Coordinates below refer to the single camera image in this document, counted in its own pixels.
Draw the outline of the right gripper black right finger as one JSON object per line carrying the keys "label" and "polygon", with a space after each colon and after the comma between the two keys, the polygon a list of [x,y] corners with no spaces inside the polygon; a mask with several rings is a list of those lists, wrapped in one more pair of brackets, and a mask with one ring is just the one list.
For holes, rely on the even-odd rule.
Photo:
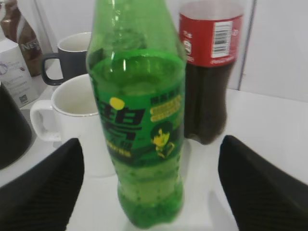
{"label": "right gripper black right finger", "polygon": [[306,231],[308,186],[235,136],[224,137],[218,175],[241,231]]}

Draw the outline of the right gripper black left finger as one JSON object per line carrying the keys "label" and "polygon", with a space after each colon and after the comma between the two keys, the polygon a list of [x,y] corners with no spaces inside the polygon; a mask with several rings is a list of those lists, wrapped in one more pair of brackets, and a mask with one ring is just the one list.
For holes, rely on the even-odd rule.
{"label": "right gripper black left finger", "polygon": [[0,188],[2,231],[65,231],[84,179],[84,156],[72,138]]}

